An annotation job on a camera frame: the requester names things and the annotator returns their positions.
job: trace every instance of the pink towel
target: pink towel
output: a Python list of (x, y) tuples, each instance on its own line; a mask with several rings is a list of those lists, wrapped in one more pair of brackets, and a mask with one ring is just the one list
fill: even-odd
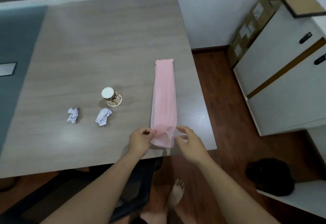
[(177, 126), (173, 59), (156, 60), (153, 89), (151, 128), (157, 131), (152, 143), (173, 148), (173, 134)]

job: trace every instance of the black handle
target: black handle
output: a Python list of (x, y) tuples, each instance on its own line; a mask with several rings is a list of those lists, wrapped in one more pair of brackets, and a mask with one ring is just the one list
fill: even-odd
[(311, 32), (308, 32), (305, 36), (302, 37), (302, 39), (300, 39), (299, 43), (303, 44), (304, 42), (306, 42), (310, 37), (312, 36)]
[(321, 64), (323, 61), (326, 60), (326, 54), (322, 55), (320, 58), (316, 59), (314, 61), (314, 65), (318, 65), (318, 64)]

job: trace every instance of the black bag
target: black bag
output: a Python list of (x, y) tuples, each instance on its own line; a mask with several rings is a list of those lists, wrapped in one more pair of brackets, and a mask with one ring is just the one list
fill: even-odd
[(275, 196), (287, 196), (294, 190), (290, 168), (284, 161), (275, 158), (249, 163), (246, 175), (255, 183), (258, 190)]

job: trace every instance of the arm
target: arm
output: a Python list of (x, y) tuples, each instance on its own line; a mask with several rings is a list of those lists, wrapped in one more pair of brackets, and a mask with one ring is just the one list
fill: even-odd
[(42, 224), (107, 224), (133, 168), (148, 151), (149, 143), (156, 134), (150, 131), (150, 128), (134, 131), (130, 136), (128, 153), (49, 215)]
[(279, 224), (214, 162), (193, 130), (185, 126), (179, 126), (177, 129), (186, 134), (176, 138), (182, 154), (187, 160), (198, 165), (228, 224)]

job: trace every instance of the white crumpled paper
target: white crumpled paper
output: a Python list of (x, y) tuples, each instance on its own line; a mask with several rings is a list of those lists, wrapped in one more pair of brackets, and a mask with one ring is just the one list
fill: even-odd
[(104, 108), (100, 111), (100, 113), (98, 114), (95, 122), (98, 123), (100, 126), (105, 125), (106, 124), (106, 120), (108, 118), (108, 116), (110, 116), (112, 114), (112, 111), (110, 111), (107, 108)]
[(76, 119), (78, 118), (78, 108), (75, 109), (70, 108), (68, 110), (68, 113), (70, 114), (69, 118), (67, 119), (67, 122), (76, 123)]

